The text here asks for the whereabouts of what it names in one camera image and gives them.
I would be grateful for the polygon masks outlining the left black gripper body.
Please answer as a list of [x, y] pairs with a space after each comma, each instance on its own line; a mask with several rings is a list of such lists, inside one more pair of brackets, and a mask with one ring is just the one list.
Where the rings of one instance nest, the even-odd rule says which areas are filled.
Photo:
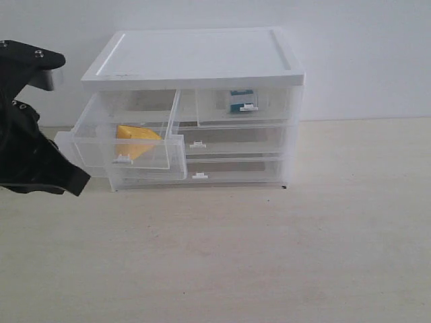
[[64, 194], [67, 189], [62, 182], [48, 174], [53, 151], [58, 148], [40, 132], [39, 113], [15, 96], [2, 81], [1, 187], [18, 194]]

